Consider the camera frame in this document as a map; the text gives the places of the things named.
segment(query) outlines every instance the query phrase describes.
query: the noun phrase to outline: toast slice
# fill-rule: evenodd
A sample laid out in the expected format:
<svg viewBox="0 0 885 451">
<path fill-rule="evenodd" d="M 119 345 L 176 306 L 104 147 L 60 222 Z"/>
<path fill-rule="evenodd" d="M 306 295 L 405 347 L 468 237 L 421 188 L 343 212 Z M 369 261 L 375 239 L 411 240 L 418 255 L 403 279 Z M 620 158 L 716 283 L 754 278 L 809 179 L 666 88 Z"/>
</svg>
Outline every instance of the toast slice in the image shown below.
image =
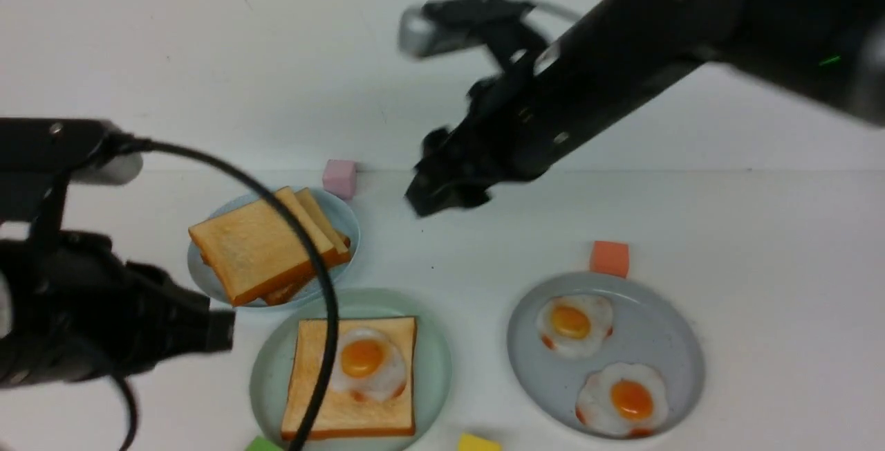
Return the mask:
<svg viewBox="0 0 885 451">
<path fill-rule="evenodd" d="M 341 239 L 342 242 L 344 242 L 344 245 L 347 246 L 348 249 L 350 249 L 351 248 L 351 238 L 348 237 L 347 234 L 341 233 L 341 231 L 338 231 L 338 230 L 335 230 L 335 233 L 338 234 L 339 239 Z M 201 259 L 201 261 L 203 261 L 203 264 L 205 264 L 206 266 L 209 265 L 209 263 L 206 262 L 206 256 L 202 252 L 200 252 L 200 259 Z"/>
<path fill-rule="evenodd" d="M 413 357 L 418 337 L 418 321 L 413 316 L 401 318 L 378 318 L 367 320 L 341 320 L 340 334 L 354 328 L 367 327 L 384 333 L 399 349 L 407 366 L 407 381 L 401 394 L 384 403 L 357 401 L 348 392 L 326 392 L 323 405 L 309 439 L 335 439 L 345 437 L 391 437 L 415 435 L 415 412 L 413 406 Z M 281 426 L 281 437 L 291 441 L 295 437 L 313 386 L 319 375 L 326 341 L 326 320 L 301 320 L 298 322 L 298 338 L 295 359 L 288 384 L 288 402 Z"/>
<path fill-rule="evenodd" d="M 341 233 L 339 231 L 335 231 L 338 234 L 344 245 L 347 246 L 348 249 L 351 248 L 351 239 L 347 236 L 347 234 Z M 313 266 L 310 267 L 310 274 L 307 274 L 305 277 L 300 278 L 298 281 L 293 284 L 289 284 L 279 290 L 272 291 L 271 293 L 265 294 L 261 299 L 265 301 L 268 306 L 279 306 L 281 304 L 285 304 L 288 301 L 292 300 L 292 297 L 295 294 L 299 293 L 301 289 L 307 286 L 313 278 L 317 277 L 316 271 L 313 269 Z"/>
<path fill-rule="evenodd" d="M 306 188 L 298 190 L 298 192 L 295 192 L 295 198 L 298 199 L 298 202 L 300 202 L 304 210 L 307 211 L 307 214 L 310 215 L 313 222 L 315 222 L 326 237 L 332 241 L 332 244 L 335 244 L 335 249 L 338 250 L 338 256 L 332 258 L 331 262 L 325 261 L 326 265 L 329 268 L 332 268 L 342 265 L 345 262 L 349 262 L 351 260 L 350 244 L 344 242 L 344 239 L 347 239 L 347 237 L 344 237 L 343 239 L 342 234 L 332 227 L 332 223 L 326 218 L 326 215 L 319 207 L 317 200 L 313 198 L 313 193 L 310 193 L 310 189 Z M 310 268 L 310 271 L 312 272 L 303 277 L 298 277 L 298 279 L 291 284 L 265 294 L 261 299 L 263 299 L 265 303 L 268 303 L 268 306 L 278 306 L 287 303 L 298 293 L 298 291 L 304 288 L 304 285 L 309 284 L 310 281 L 313 280 L 313 277 L 316 277 L 316 272 L 313 270 L 313 267 Z"/>
<path fill-rule="evenodd" d="M 298 218 L 323 260 L 338 256 L 335 244 L 313 222 L 290 188 L 275 194 Z M 298 237 L 271 206 L 257 200 L 187 230 L 233 306 L 281 289 L 312 266 Z"/>
</svg>

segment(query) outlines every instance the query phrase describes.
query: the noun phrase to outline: light blue plate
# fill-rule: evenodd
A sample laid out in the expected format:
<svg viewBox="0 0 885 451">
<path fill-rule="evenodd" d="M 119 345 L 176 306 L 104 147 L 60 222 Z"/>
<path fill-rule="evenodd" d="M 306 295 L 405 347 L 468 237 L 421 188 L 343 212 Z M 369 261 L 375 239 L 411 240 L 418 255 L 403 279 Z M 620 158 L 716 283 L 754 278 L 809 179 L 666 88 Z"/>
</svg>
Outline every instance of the light blue plate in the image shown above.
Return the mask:
<svg viewBox="0 0 885 451">
<path fill-rule="evenodd" d="M 402 451 L 420 439 L 442 412 L 451 389 L 452 363 L 449 343 L 429 307 L 395 291 L 352 289 L 338 294 L 342 319 L 415 316 L 418 337 L 414 356 L 414 409 L 416 432 L 411 437 L 329 439 L 310 441 L 306 451 Z M 252 413 L 265 438 L 283 447 L 279 437 L 288 398 L 288 381 L 295 357 L 298 322 L 325 318 L 322 299 L 304 305 L 270 335 L 252 367 L 249 384 Z"/>
<path fill-rule="evenodd" d="M 572 294 L 607 297 L 614 309 L 614 334 L 585 360 L 556 356 L 544 347 L 535 326 L 547 301 Z M 507 353 L 519 384 L 545 413 L 578 432 L 601 438 L 575 416 L 578 392 L 590 373 L 614 362 L 638 362 L 657 369 L 667 385 L 669 416 L 655 434 L 672 429 L 688 416 L 698 404 L 705 381 L 698 338 L 679 312 L 644 285 L 597 273 L 559 275 L 529 291 L 513 310 Z"/>
<path fill-rule="evenodd" d="M 292 187 L 292 190 L 295 192 L 298 192 L 300 189 L 301 188 L 297 186 Z M 341 233 L 347 234 L 347 236 L 350 237 L 351 262 L 353 262 L 353 260 L 357 258 L 357 253 L 360 251 L 360 222 L 357 221 L 357 215 L 353 214 L 353 210 L 344 202 L 344 200 L 326 192 L 326 190 L 312 188 L 310 189 L 310 193 L 313 194 L 314 199 L 317 199 L 319 207 L 323 210 L 323 213 L 326 215 L 329 222 L 332 223 L 332 226 L 335 227 L 336 230 L 341 231 Z M 226 212 L 241 208 L 241 206 L 255 202 L 257 199 L 259 199 L 259 197 L 254 194 L 240 196 L 240 198 L 231 200 L 227 204 L 222 205 L 221 208 L 209 215 L 209 219 L 220 217 Z M 342 279 L 344 279 L 345 274 L 347 274 L 348 268 L 351 267 L 351 262 L 336 266 L 329 270 L 329 275 L 332 277 L 335 289 L 338 289 L 344 283 Z M 230 300 L 228 300 L 227 294 L 225 294 L 224 287 L 221 285 L 218 277 L 216 277 L 215 272 L 212 271 L 212 268 L 203 264 L 203 258 L 200 256 L 200 249 L 198 249 L 193 242 L 187 247 L 187 270 L 190 271 L 190 277 L 194 280 L 194 284 L 196 284 L 196 286 L 206 295 L 212 297 L 212 299 L 224 302 L 225 304 L 230 304 Z M 293 309 L 294 307 L 321 296 L 322 292 L 319 289 L 319 281 L 314 278 L 309 284 L 301 289 L 292 300 L 285 304 L 268 306 L 265 301 L 259 299 L 253 300 L 242 307 L 247 307 L 248 309 L 261 309 L 262 311 L 281 311 L 284 309 Z"/>
</svg>

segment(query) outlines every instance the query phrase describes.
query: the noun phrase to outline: fried egg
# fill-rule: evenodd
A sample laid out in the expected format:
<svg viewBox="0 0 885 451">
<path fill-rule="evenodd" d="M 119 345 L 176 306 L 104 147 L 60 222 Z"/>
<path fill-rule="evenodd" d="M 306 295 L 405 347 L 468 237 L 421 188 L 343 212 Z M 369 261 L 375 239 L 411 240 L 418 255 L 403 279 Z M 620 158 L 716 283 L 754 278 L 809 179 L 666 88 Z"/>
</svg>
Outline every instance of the fried egg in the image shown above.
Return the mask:
<svg viewBox="0 0 885 451">
<path fill-rule="evenodd" d="M 616 362 L 588 376 L 575 416 L 609 437 L 652 435 L 667 420 L 667 386 L 657 369 Z"/>
<path fill-rule="evenodd" d="M 357 401 L 389 401 L 405 390 L 407 368 L 402 353 L 380 331 L 351 329 L 341 335 L 329 388 Z"/>
<path fill-rule="evenodd" d="M 537 328 L 544 346 L 570 360 L 593 356 L 613 333 L 611 303 L 598 295 L 554 297 L 541 307 Z"/>
</svg>

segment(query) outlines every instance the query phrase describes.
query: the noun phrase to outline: egg yolk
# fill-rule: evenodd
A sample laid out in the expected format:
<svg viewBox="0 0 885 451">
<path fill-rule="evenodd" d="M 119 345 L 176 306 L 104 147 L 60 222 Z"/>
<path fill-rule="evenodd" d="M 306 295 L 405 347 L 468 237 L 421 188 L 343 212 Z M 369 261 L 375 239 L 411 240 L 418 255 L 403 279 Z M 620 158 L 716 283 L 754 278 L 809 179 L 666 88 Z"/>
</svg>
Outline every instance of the egg yolk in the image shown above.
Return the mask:
<svg viewBox="0 0 885 451">
<path fill-rule="evenodd" d="M 341 370 L 352 378 L 372 375 L 384 362 L 384 347 L 373 338 L 351 342 L 341 350 Z"/>
<path fill-rule="evenodd" d="M 567 338 L 585 338 L 590 334 L 590 319 L 571 306 L 556 306 L 550 314 L 554 331 Z"/>
<path fill-rule="evenodd" d="M 611 385 L 611 404 L 614 404 L 623 419 L 631 422 L 648 418 L 655 409 L 648 389 L 632 380 L 622 380 Z"/>
</svg>

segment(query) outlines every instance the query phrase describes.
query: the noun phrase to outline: orange cube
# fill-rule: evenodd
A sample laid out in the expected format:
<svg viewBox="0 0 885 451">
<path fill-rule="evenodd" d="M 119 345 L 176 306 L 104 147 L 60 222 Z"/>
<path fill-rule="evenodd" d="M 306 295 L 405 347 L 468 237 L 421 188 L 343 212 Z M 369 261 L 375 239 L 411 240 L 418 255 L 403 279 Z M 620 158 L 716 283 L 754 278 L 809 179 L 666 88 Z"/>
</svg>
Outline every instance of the orange cube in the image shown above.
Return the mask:
<svg viewBox="0 0 885 451">
<path fill-rule="evenodd" d="M 590 254 L 590 271 L 626 278 L 630 271 L 630 246 L 597 240 Z"/>
</svg>

